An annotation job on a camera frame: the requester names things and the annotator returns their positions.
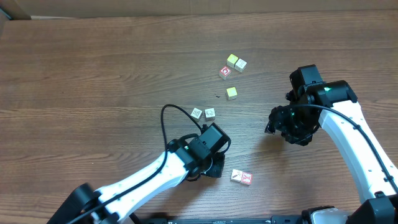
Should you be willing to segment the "hammer picture wooden block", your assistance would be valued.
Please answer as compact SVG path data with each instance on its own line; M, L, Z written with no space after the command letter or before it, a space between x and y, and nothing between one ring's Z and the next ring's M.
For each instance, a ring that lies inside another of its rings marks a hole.
M231 172L231 180L235 182L241 182L242 181L242 176L243 176L243 171L233 169Z

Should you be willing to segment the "red letter Y block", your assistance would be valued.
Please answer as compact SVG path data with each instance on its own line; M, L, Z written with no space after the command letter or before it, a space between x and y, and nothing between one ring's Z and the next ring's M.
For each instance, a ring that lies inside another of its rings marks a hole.
M246 184L246 185L251 185L252 178L253 178L253 175L251 173L243 172L241 175L241 183Z

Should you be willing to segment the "letter M wooden block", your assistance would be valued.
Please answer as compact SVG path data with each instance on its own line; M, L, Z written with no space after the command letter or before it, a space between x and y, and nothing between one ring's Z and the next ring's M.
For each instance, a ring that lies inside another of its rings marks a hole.
M203 111L198 108L194 108L190 114L190 116L197 122L199 122L202 115L203 115Z

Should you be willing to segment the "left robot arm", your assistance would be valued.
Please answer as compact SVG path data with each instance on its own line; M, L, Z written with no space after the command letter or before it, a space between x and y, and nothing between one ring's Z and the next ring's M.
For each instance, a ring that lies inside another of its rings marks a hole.
M184 180L201 175L219 178L230 137L212 123L200 135L171 140L153 163L114 184L93 190L77 187L50 218L49 223L123 223L139 207Z

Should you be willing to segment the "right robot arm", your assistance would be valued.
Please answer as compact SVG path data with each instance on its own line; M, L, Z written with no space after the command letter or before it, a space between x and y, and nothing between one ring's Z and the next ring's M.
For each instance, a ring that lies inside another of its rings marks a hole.
M265 131L280 131L287 142L306 146L322 128L351 172L361 203L352 213L309 208L301 222L397 223L397 166L368 126L353 89L344 80L324 82L316 65L299 67L289 78L289 105L272 109Z

